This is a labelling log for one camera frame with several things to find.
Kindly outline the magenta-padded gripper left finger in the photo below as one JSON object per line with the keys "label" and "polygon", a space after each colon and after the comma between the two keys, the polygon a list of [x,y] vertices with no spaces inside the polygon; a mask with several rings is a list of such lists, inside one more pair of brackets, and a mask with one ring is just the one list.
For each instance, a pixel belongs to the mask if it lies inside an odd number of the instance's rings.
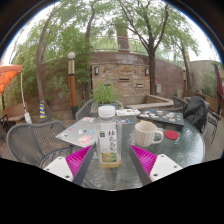
{"label": "magenta-padded gripper left finger", "polygon": [[93,155],[94,146],[89,145],[66,158],[59,156],[44,170],[81,186]]}

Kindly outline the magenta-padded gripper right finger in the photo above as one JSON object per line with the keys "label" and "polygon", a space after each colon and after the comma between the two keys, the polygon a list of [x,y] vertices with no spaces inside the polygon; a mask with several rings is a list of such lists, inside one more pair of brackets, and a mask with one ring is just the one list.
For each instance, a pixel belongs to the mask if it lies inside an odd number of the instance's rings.
{"label": "magenta-padded gripper right finger", "polygon": [[165,154],[155,155],[134,145],[129,147],[129,155],[143,186],[182,169]]}

